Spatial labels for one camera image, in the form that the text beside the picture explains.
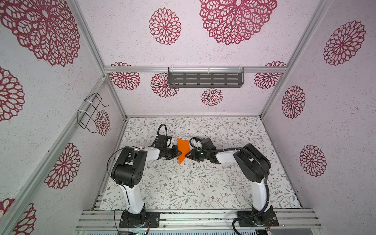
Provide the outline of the orange square paper sheet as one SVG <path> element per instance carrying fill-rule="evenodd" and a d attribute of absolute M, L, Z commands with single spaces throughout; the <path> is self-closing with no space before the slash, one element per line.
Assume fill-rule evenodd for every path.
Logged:
<path fill-rule="evenodd" d="M 181 165 L 191 150 L 189 141 L 178 139 L 178 150 L 181 152 L 181 155 L 178 156 L 178 162 Z"/>

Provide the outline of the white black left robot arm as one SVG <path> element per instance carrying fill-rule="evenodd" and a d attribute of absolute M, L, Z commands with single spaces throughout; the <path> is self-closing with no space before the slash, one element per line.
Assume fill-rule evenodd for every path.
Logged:
<path fill-rule="evenodd" d="M 122 190 L 127 204 L 127 212 L 140 215 L 145 210 L 141 199 L 139 183 L 141 182 L 146 162 L 154 160 L 172 160 L 182 155 L 178 146 L 167 148 L 136 148 L 126 146 L 118 150 L 119 156 L 112 167 L 110 178 Z"/>

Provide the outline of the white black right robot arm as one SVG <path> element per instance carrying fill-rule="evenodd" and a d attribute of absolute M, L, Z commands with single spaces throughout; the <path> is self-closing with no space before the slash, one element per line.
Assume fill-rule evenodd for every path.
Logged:
<path fill-rule="evenodd" d="M 236 163 L 252 183 L 252 215 L 259 216 L 271 208 L 268 187 L 271 163 L 253 144 L 221 150 L 194 147 L 185 157 L 197 162 L 210 160 L 215 164 Z"/>

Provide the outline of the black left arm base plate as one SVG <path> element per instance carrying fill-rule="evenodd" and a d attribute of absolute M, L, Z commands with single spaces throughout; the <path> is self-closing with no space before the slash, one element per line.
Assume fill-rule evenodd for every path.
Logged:
<path fill-rule="evenodd" d="M 160 223 L 159 211 L 146 212 L 141 211 L 139 214 L 132 214 L 124 211 L 121 215 L 120 228 L 158 228 Z"/>

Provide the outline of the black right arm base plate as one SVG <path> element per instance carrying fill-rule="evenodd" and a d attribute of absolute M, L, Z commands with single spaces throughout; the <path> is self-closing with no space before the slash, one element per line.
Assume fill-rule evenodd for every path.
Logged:
<path fill-rule="evenodd" d="M 250 217 L 255 214 L 254 211 L 238 211 L 238 218 L 240 227 L 278 227 L 279 222 L 276 213 L 270 208 L 269 210 L 257 215 Z"/>

